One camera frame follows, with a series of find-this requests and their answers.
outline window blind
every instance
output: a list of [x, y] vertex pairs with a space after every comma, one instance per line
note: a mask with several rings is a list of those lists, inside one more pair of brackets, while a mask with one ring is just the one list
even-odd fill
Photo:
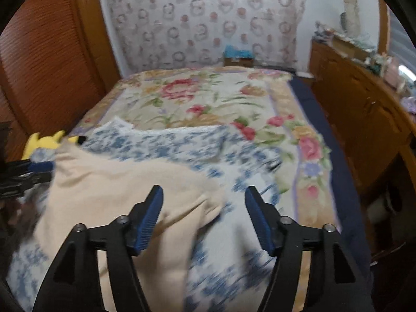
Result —
[[401, 64], [416, 74], [416, 48], [392, 11], [390, 11], [389, 54], [396, 56]]

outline metal screw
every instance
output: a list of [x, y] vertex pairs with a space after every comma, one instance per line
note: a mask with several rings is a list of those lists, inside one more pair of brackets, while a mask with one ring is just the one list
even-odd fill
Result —
[[283, 216], [282, 218], [280, 218], [280, 222], [284, 225], [290, 225], [292, 224], [292, 218], [288, 217], [288, 216]]
[[85, 224], [79, 223], [74, 226], [74, 231], [81, 232], [81, 231], [84, 231], [86, 228], [87, 227], [85, 226]]
[[335, 232], [336, 231], [336, 227], [333, 226], [332, 224], [325, 224], [324, 229], [325, 229], [325, 231], [328, 231], [328, 232]]
[[127, 223], [128, 222], [128, 216], [126, 216], [126, 215], [122, 215], [122, 216], [119, 216], [118, 218], [117, 218], [117, 223], [118, 224], [125, 224], [125, 223]]

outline navy blue blanket edge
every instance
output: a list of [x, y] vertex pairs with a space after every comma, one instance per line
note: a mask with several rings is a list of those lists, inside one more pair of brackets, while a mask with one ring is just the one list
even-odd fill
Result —
[[355, 189], [344, 152], [334, 137], [331, 126], [310, 87], [297, 77], [293, 77], [290, 85], [310, 123], [323, 136], [326, 144], [332, 150], [331, 184], [336, 212], [342, 226], [341, 235], [361, 270], [369, 289], [371, 289], [371, 252], [365, 236], [360, 197]]

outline blue floral fabric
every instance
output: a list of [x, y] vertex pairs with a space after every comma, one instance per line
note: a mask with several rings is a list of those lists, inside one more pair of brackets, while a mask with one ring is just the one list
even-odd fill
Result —
[[[245, 208], [244, 191], [247, 186], [256, 186], [266, 202], [284, 212], [271, 171], [280, 163], [278, 149], [261, 149], [231, 126], [137, 131], [120, 119], [95, 129], [82, 149], [119, 160], [163, 157], [215, 178], [227, 200], [195, 244], [184, 310], [257, 310], [274, 259], [261, 250]], [[53, 151], [38, 149], [32, 160], [53, 157]], [[32, 189], [22, 199], [30, 200], [41, 214], [47, 205], [47, 186]], [[32, 310], [50, 262], [31, 236], [14, 253], [7, 280], [25, 311]]]

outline wooden wardrobe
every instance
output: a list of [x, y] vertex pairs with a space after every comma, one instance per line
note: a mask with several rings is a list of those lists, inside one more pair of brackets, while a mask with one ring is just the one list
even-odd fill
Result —
[[118, 79], [99, 0], [26, 0], [0, 35], [7, 160], [32, 133], [71, 130]]

